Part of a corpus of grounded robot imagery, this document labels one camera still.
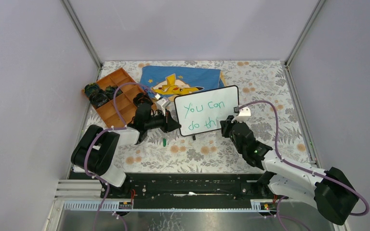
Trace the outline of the white whiteboard black frame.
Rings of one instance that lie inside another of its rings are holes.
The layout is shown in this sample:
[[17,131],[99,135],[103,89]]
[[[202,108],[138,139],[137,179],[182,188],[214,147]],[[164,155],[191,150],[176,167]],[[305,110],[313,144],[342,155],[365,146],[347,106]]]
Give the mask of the white whiteboard black frame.
[[174,99],[180,135],[193,136],[221,128],[220,121],[234,115],[239,105],[236,85],[178,96]]

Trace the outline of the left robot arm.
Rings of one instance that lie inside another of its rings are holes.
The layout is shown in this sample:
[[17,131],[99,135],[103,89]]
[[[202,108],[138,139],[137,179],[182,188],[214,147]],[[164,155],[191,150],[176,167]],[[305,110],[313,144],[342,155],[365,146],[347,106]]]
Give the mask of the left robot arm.
[[126,197],[130,193],[126,174],[112,163],[117,147],[140,144],[147,132],[156,128],[168,133],[181,128],[181,125],[173,119],[169,110],[160,107],[153,111],[150,104],[141,103],[132,121],[125,127],[89,126],[71,155],[71,163],[82,168],[88,176],[111,185],[117,197]]

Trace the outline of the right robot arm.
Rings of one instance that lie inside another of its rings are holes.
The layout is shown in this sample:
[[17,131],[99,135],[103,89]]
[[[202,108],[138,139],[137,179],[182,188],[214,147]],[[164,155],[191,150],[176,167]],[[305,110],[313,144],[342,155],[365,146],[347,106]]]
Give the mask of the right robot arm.
[[257,185],[261,197],[287,196],[316,208],[336,225],[345,223],[359,197],[341,170],[313,168],[279,157],[275,149],[256,140],[246,123],[237,122],[232,115],[220,125],[222,136],[232,141],[247,164],[264,171]]

